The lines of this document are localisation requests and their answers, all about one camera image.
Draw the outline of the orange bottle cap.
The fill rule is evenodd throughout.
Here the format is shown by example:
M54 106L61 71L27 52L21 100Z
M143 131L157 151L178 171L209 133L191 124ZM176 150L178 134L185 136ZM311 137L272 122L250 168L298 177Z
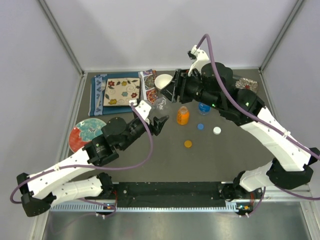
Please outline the orange bottle cap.
M186 141L184 142L184 146L185 146L186 148L191 148L192 145L193 145L193 143L192 143L191 140L186 140Z

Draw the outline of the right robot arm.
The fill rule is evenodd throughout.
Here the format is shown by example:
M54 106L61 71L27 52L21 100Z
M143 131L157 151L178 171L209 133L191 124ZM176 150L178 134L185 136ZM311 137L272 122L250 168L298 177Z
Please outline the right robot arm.
M285 129L276 121L257 94L247 88L238 88L233 70L220 62L216 64L222 83L234 101L244 110L267 123L264 125L237 110L222 91L210 63L201 70L177 69L170 83L160 92L170 102L182 104L197 101L218 110L221 117L233 122L254 136L274 158L254 170L240 172L233 183L221 193L228 200L245 198L251 192L269 186L292 190L310 182L311 164L316 159L305 150L292 144L287 137L274 131Z

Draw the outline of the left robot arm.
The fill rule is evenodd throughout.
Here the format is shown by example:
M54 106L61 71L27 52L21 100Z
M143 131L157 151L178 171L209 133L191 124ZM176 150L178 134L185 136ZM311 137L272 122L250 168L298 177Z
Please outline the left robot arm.
M71 200L107 199L114 191L111 177L101 172L85 180L73 179L90 171L102 169L119 157L142 134L157 136L169 116L154 117L152 122L136 116L127 123L114 117L102 127L102 134L58 164L36 174L21 173L16 177L21 204L28 217L35 217L50 208Z

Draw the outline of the blue label water bottle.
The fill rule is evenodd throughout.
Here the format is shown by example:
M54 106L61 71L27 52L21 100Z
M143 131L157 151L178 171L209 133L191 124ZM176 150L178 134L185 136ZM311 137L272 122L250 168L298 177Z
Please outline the blue label water bottle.
M211 110L211 107L206 105L206 104L203 104L202 102L200 102L198 104L198 110L199 110L199 113L203 116L205 115L208 115L210 110Z

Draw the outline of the orange juice bottle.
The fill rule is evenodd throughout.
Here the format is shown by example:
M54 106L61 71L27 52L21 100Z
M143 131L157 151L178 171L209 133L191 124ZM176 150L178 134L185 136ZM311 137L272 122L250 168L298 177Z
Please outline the orange juice bottle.
M177 112L176 121L179 125L184 126L188 123L190 117L189 110L186 106L181 106Z

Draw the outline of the small red cap bottle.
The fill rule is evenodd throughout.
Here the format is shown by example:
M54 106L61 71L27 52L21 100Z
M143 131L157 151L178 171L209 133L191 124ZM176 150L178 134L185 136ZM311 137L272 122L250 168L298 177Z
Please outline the small red cap bottle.
M157 100L155 100L155 102L153 103L150 114L149 114L149 118L151 120L153 120L154 117L157 117L158 119L160 119L164 116L170 116L171 112L172 112L171 102L165 97L160 97Z

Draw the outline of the white bottle cap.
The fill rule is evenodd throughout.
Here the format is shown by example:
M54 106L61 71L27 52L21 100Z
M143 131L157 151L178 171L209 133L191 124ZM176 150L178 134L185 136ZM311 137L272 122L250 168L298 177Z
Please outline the white bottle cap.
M214 127L212 131L215 135L219 135L222 132L221 128L218 126Z

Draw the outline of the blue bottle cap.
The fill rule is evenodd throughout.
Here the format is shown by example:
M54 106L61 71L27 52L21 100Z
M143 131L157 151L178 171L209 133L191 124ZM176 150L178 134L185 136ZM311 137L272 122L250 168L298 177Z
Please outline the blue bottle cap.
M204 129L204 125L203 125L202 123L199 123L199 124L197 125L197 129L198 129L198 130L203 130L203 129Z

